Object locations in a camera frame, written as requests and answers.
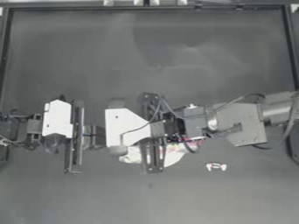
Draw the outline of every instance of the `white bracket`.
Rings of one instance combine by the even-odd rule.
[[[138,141],[151,136],[151,125],[147,125],[149,121],[127,108],[107,109],[106,121],[107,147],[119,145],[131,146]]]
[[[53,134],[73,138],[71,105],[61,100],[45,105],[42,135]]]

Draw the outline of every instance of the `black cable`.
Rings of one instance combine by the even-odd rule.
[[[237,102],[241,102],[242,100],[248,99],[248,98],[252,97],[252,96],[258,96],[258,97],[266,99],[266,96],[265,96],[264,94],[260,94],[260,93],[245,94],[245,95],[242,95],[239,98],[237,98],[235,100],[233,100],[233,101],[227,102],[226,104],[223,104],[222,106],[219,106],[219,107],[214,110],[214,112],[215,112],[215,113],[221,112],[221,111],[222,111],[225,108],[227,108],[230,105],[233,105],[233,104],[237,103]],[[178,118],[181,118],[181,119],[183,119],[183,120],[187,120],[187,119],[191,119],[191,118],[202,118],[202,117],[206,117],[206,116],[207,116],[206,114],[205,114],[205,115],[187,116],[187,117],[181,116],[181,115],[178,115],[178,113],[174,111],[174,109],[173,109],[170,103],[169,103],[169,101],[167,101],[165,98],[163,98],[163,104],[165,104],[165,106],[167,107],[169,111],[174,114],[174,116],[178,117]]]
[[[286,141],[286,139],[289,138],[293,128],[296,126],[296,116],[297,116],[297,110],[298,110],[298,106],[299,106],[299,92],[297,92],[294,94],[294,104],[292,107],[292,111],[290,111],[290,119],[289,119],[289,123],[285,129],[285,135],[280,141],[280,143],[277,144],[277,146],[264,146],[261,144],[254,144],[253,146],[261,150],[273,150],[274,148],[278,148],[284,142]]]
[[[155,112],[154,112],[154,116],[153,116],[151,120],[150,120],[142,127],[139,127],[138,129],[131,129],[130,131],[127,131],[127,132],[125,132],[123,134],[121,134],[121,143],[122,143],[122,144],[123,144],[123,140],[125,140],[125,135],[126,135],[126,134],[129,134],[129,133],[131,133],[131,132],[135,132],[135,131],[143,129],[146,126],[149,126],[149,125],[153,123],[153,121],[155,120],[155,118],[157,118],[157,116],[158,116],[158,113],[159,113],[159,111],[161,111],[162,102],[163,102],[163,101],[162,101],[162,97],[161,97],[161,98],[159,98],[159,102],[158,102],[158,106],[157,106],[157,109],[155,109]]]
[[[17,141],[13,141],[10,140],[7,137],[5,137],[3,135],[0,135],[2,139],[0,141],[3,141],[6,144],[11,145],[11,146],[15,146],[15,147],[21,147],[21,148],[25,148],[27,149],[29,151],[34,151],[38,147],[39,147],[39,144],[37,144],[34,147],[33,146],[29,146],[27,145],[27,142],[17,142]]]
[[[217,109],[215,109],[215,113],[221,112],[225,108],[227,108],[230,105],[233,105],[234,103],[237,102],[241,102],[243,101],[245,99],[248,99],[249,97],[252,96],[258,96],[264,99],[266,99],[266,96],[264,94],[260,94],[260,93],[254,93],[254,94],[245,94],[242,95],[239,98],[237,98],[235,100],[227,102],[226,104],[223,104],[222,106],[219,106]]]

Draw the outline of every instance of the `small white object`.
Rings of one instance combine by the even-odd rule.
[[[138,141],[151,136],[151,126],[147,125],[149,121],[143,117],[137,115],[127,108],[107,109],[106,122],[107,122],[107,147],[119,145],[131,146]]]
[[[191,104],[191,105],[189,106],[189,109],[197,109],[197,108],[198,108],[198,106],[194,105],[194,104]]]
[[[53,101],[45,105],[42,135],[61,134],[73,138],[71,105],[66,101]]]
[[[222,169],[226,171],[229,169],[229,166],[226,164],[219,164],[219,163],[207,163],[207,169],[211,172],[214,169]]]
[[[298,9],[299,9],[299,3],[293,3],[292,4],[292,12],[293,13],[298,12]]]

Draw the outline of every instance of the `black surface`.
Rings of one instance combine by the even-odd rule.
[[[31,113],[59,94],[86,102],[87,120],[145,92],[174,106],[252,92],[293,90],[280,11],[198,13],[17,12],[5,109]],[[280,140],[280,131],[272,140]],[[62,174],[62,154],[17,150],[0,178],[0,221],[11,223],[289,223],[299,209],[299,170],[286,149],[209,141],[161,175],[139,175],[89,152],[85,174]],[[210,173],[206,163],[229,164]]]

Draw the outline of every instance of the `robotic arm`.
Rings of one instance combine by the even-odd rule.
[[[50,153],[65,150],[65,172],[78,173],[83,151],[107,146],[114,156],[123,157],[129,148],[135,147],[146,172],[162,172],[169,145],[182,144],[189,152],[197,153],[206,138],[226,137],[238,147],[254,145],[270,149],[265,146],[266,127],[286,126],[282,144],[299,119],[298,92],[248,94],[230,102],[191,104],[178,109],[158,94],[142,94],[139,102],[142,115],[126,108],[125,101],[111,101],[106,129],[87,125],[83,103],[66,102],[63,97],[46,103],[41,114],[0,115],[3,161],[13,147],[31,151],[43,146]],[[21,135],[22,126],[26,126],[25,135]],[[225,168],[221,164],[210,165],[215,167]]]
[[[256,97],[256,102],[243,102]],[[194,105],[173,109],[158,94],[141,96],[139,116],[123,105],[113,102],[106,111],[107,147],[117,156],[125,156],[127,149],[138,145],[147,172],[165,170],[167,144],[199,141],[207,137],[226,137],[233,145],[254,145],[270,149],[266,127],[286,125],[280,144],[288,139],[296,121],[299,119],[299,94],[284,92],[264,96],[248,94],[234,101],[215,105]],[[185,143],[190,152],[197,152]]]

